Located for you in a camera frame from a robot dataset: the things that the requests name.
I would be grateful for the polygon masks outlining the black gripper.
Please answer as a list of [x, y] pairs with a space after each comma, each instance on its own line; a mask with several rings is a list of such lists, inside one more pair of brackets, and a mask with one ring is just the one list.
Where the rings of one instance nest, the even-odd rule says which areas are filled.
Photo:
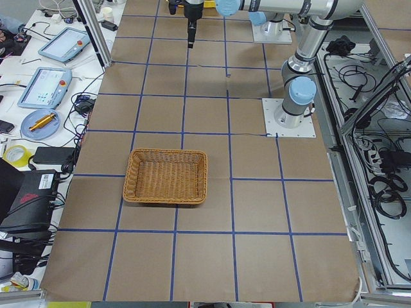
[[188, 19], [188, 49], [193, 49], [197, 33], [197, 20], [203, 15], [203, 0], [184, 0], [184, 16]]

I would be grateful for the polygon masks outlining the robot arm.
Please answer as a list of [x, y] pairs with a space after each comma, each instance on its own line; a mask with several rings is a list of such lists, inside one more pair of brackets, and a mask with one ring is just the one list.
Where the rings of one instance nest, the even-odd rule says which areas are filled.
[[288, 13], [308, 17], [295, 53], [283, 64], [284, 99], [274, 112], [276, 123], [294, 129], [304, 117], [317, 93], [315, 82], [308, 76], [313, 62], [335, 20], [355, 13], [363, 1], [216, 1], [217, 12], [228, 17], [240, 10], [252, 13]]

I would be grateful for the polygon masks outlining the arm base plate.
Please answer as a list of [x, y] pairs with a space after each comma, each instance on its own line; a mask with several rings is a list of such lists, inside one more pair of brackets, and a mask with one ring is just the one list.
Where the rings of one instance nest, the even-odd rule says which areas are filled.
[[263, 44], [292, 44], [291, 28], [285, 20], [266, 22], [260, 26], [252, 25], [254, 42]]
[[283, 110], [283, 99], [263, 98], [262, 105], [267, 137], [316, 138], [308, 107], [294, 116]]

